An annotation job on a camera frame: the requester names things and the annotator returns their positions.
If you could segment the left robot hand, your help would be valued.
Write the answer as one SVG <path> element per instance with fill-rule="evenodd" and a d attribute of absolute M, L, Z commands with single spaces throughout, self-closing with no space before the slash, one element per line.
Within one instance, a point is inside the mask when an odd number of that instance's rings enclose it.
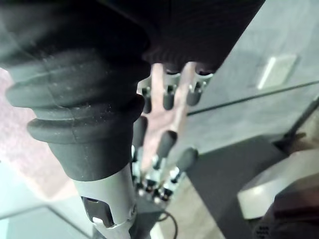
<path fill-rule="evenodd" d="M 198 151 L 193 147 L 187 148 L 178 159 L 169 174 L 165 174 L 166 160 L 177 142 L 177 133 L 167 130 L 160 138 L 152 164 L 143 174 L 141 170 L 144 154 L 144 141 L 148 128 L 148 119 L 139 117 L 134 123 L 132 143 L 132 180 L 139 196 L 153 201 L 155 204 L 168 204 L 176 194 L 181 181 L 186 176 L 186 171 L 197 161 Z"/>

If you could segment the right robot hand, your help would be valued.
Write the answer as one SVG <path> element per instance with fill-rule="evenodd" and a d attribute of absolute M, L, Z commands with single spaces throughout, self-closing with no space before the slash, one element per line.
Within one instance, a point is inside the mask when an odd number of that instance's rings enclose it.
<path fill-rule="evenodd" d="M 46 142 L 108 239 L 138 238 L 131 180 L 138 82 L 154 63 L 215 72 L 261 0 L 3 0 L 0 66 L 11 105 Z"/>

